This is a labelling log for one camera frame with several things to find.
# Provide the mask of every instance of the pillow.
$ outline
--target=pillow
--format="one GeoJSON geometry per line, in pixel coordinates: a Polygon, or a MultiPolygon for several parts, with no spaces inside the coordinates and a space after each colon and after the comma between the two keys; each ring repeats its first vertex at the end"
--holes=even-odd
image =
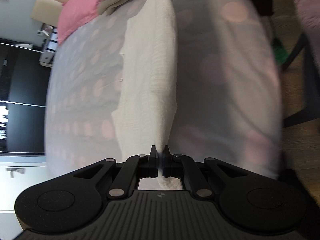
{"type": "Polygon", "coordinates": [[[97,7],[100,0],[69,0],[63,4],[58,20],[58,44],[79,27],[98,16],[97,7]]]}
{"type": "Polygon", "coordinates": [[[162,152],[176,103],[177,31],[172,0],[147,0],[127,22],[123,82],[118,108],[112,112],[122,159],[162,152]]]}

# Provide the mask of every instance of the bed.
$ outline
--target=bed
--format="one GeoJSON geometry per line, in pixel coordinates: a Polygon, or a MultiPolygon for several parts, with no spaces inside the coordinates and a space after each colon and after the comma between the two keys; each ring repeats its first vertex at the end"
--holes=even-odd
{"type": "MultiPolygon", "coordinates": [[[[37,0],[31,17],[56,26],[62,3],[37,0]]],[[[146,0],[100,15],[59,46],[47,94],[51,177],[104,158],[124,161],[112,112],[119,104],[128,19],[146,0]]],[[[173,0],[178,29],[177,111],[168,145],[276,178],[281,136],[278,69],[250,0],[173,0]]]]}

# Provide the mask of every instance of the pink pillow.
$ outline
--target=pink pillow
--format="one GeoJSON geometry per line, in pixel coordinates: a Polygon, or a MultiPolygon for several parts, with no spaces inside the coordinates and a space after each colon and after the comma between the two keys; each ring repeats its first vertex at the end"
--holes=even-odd
{"type": "Polygon", "coordinates": [[[97,6],[100,0],[69,0],[63,4],[58,20],[58,44],[79,27],[98,16],[97,6]]]}

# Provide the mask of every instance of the black chair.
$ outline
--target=black chair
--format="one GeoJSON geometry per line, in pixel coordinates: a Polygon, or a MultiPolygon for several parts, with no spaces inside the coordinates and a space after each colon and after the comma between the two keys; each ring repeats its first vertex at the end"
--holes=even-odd
{"type": "Polygon", "coordinates": [[[304,50],[303,79],[305,107],[299,112],[284,119],[283,127],[297,125],[320,117],[320,75],[314,62],[308,38],[301,34],[296,46],[282,65],[285,71],[297,55],[304,50]]]}

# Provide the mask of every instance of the pink fluffy fabric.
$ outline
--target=pink fluffy fabric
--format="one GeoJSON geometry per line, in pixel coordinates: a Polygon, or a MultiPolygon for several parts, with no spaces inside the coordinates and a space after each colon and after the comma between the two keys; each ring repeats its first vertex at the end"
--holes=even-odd
{"type": "Polygon", "coordinates": [[[99,2],[100,0],[69,0],[63,4],[57,26],[58,44],[63,43],[79,27],[98,16],[99,2]]]}
{"type": "Polygon", "coordinates": [[[294,0],[294,3],[320,71],[320,0],[294,0]]]}

